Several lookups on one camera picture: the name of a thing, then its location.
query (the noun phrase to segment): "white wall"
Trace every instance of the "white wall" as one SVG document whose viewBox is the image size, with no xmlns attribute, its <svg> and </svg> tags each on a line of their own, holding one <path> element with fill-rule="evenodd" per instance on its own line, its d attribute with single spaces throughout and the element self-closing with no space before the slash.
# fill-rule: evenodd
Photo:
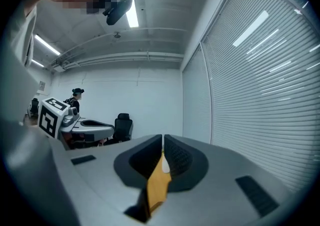
<svg viewBox="0 0 320 226">
<path fill-rule="evenodd" d="M 184 70 L 184 68 L 188 64 L 188 61 L 195 52 L 221 1 L 223 0 L 206 0 L 202 8 L 201 14 L 197 20 L 197 23 L 192 31 L 192 35 L 190 36 L 190 39 L 187 42 L 187 46 L 184 51 L 184 58 L 180 67 L 182 71 Z"/>
<path fill-rule="evenodd" d="M 132 138 L 182 136 L 182 79 L 177 64 L 115 62 L 70 69 L 54 76 L 50 96 L 64 101 L 74 88 L 84 89 L 81 117 L 114 124 L 119 113 L 129 113 Z"/>
<path fill-rule="evenodd" d="M 40 81 L 45 82 L 44 91 L 38 90 L 37 94 L 35 94 L 34 97 L 37 98 L 39 101 L 48 98 L 51 92 L 51 84 L 53 80 L 51 72 L 34 63 L 31 63 L 27 71 L 31 74 L 31 76 L 35 79 L 35 81 L 38 84 L 40 83 Z"/>
</svg>

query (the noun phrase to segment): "chair backrest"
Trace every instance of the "chair backrest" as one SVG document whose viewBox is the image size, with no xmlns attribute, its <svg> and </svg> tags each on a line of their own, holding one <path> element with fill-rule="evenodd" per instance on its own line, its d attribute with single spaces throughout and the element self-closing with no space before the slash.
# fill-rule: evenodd
<svg viewBox="0 0 320 226">
<path fill-rule="evenodd" d="M 131 135 L 133 121 L 129 118 L 129 114 L 120 113 L 118 118 L 114 121 L 115 132 L 113 135 L 114 139 L 121 140 L 126 136 Z"/>
<path fill-rule="evenodd" d="M 37 113 L 38 112 L 38 105 L 39 105 L 39 101 L 37 98 L 33 98 L 31 101 L 31 109 L 30 111 L 32 113 Z"/>
</svg>

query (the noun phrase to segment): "ceiling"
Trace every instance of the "ceiling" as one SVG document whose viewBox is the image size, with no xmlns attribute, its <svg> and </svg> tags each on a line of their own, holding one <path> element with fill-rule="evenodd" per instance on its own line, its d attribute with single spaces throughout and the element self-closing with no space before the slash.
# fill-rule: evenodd
<svg viewBox="0 0 320 226">
<path fill-rule="evenodd" d="M 37 5 L 34 34 L 61 55 L 56 56 L 35 40 L 34 59 L 49 69 L 53 62 L 68 69 L 121 60 L 181 61 L 204 2 L 135 0 L 139 27 L 130 28 L 125 15 L 109 26 L 103 14 L 87 15 L 42 0 Z"/>
</svg>

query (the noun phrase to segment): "black office chair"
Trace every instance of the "black office chair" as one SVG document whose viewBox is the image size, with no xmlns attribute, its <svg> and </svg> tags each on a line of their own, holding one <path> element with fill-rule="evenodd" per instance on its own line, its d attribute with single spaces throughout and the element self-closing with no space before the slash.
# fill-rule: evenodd
<svg viewBox="0 0 320 226">
<path fill-rule="evenodd" d="M 117 144 L 131 140 L 133 129 L 133 121 L 129 118 L 129 114 L 120 113 L 114 121 L 115 131 L 113 139 L 107 140 L 103 145 Z"/>
<path fill-rule="evenodd" d="M 39 101 L 37 98 L 33 98 L 30 105 L 31 116 L 37 116 L 39 112 Z"/>
</svg>

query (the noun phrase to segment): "chair headrest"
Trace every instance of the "chair headrest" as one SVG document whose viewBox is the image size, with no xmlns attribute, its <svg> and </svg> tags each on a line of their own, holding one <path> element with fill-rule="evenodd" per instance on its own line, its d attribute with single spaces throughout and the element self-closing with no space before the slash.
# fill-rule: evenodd
<svg viewBox="0 0 320 226">
<path fill-rule="evenodd" d="M 119 120 L 129 120 L 130 118 L 129 118 L 129 114 L 128 113 L 120 113 L 119 115 L 118 115 L 118 119 Z"/>
</svg>

